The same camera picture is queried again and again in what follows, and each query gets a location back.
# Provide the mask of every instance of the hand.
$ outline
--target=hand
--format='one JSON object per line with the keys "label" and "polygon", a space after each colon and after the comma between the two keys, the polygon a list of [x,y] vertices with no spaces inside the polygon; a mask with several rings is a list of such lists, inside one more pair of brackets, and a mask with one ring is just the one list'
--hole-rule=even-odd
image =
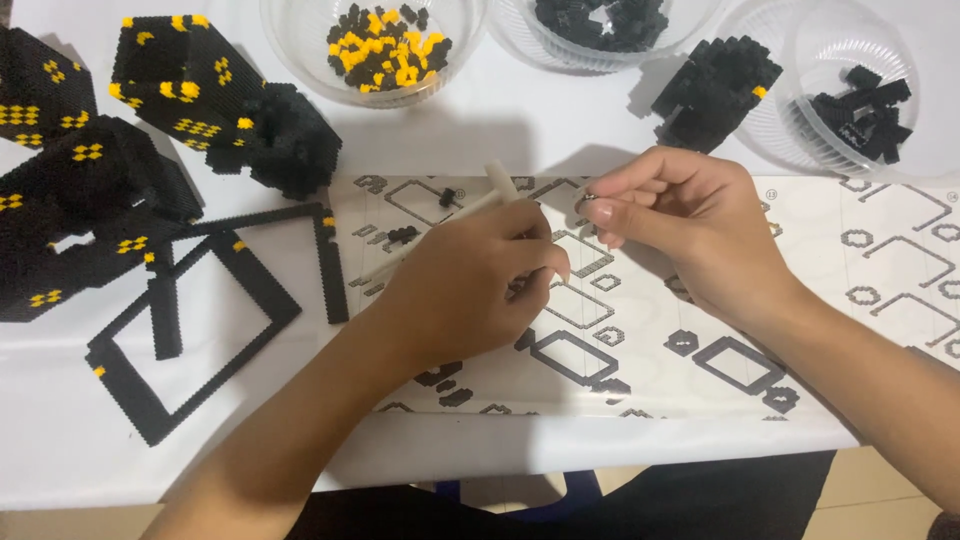
{"label": "hand", "polygon": [[737,163],[657,146],[593,182],[579,212],[612,249],[627,239],[673,260],[694,303],[750,332],[809,293],[770,233],[750,174]]}
{"label": "hand", "polygon": [[[404,380],[512,343],[546,306],[553,276],[569,279],[566,251],[550,236],[540,206],[526,199],[437,226],[355,321],[376,326],[368,339],[396,342],[404,365],[391,368]],[[528,273],[505,299],[507,285]]]}

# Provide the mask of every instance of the forearm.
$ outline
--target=forearm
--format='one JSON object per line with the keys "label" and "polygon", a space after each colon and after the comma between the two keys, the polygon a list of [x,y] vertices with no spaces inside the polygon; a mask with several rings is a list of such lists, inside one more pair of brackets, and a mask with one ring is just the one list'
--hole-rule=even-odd
{"label": "forearm", "polygon": [[364,373],[362,360],[369,358],[361,357],[389,355],[389,340],[357,337],[335,338],[240,424],[190,474],[144,538],[286,536],[326,463],[393,389],[393,379]]}
{"label": "forearm", "polygon": [[751,335],[941,507],[960,511],[960,373],[809,294]]}

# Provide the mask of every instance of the tile floor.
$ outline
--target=tile floor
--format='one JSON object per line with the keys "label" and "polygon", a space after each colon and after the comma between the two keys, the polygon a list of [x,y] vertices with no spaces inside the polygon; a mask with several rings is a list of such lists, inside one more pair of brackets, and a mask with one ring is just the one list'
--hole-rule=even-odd
{"label": "tile floor", "polygon": [[[598,469],[609,493],[645,467]],[[464,503],[492,512],[540,506],[566,492],[563,475],[464,480]],[[133,540],[161,506],[0,513],[0,540]],[[873,448],[837,454],[804,540],[923,540],[940,508]]]}

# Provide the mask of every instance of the fingernail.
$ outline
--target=fingernail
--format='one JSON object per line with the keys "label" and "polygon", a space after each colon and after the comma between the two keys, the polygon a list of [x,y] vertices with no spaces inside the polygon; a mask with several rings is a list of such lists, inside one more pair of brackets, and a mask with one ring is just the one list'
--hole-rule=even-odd
{"label": "fingernail", "polygon": [[603,201],[587,201],[580,205],[580,215],[598,227],[605,227],[613,217],[613,206]]}

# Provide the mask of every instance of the dark pants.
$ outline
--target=dark pants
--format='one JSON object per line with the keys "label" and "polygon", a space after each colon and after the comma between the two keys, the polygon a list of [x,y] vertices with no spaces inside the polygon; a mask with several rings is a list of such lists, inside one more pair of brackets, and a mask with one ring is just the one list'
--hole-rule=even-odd
{"label": "dark pants", "polygon": [[651,467],[599,503],[551,524],[521,523],[405,485],[314,493],[287,540],[801,540],[834,454]]}

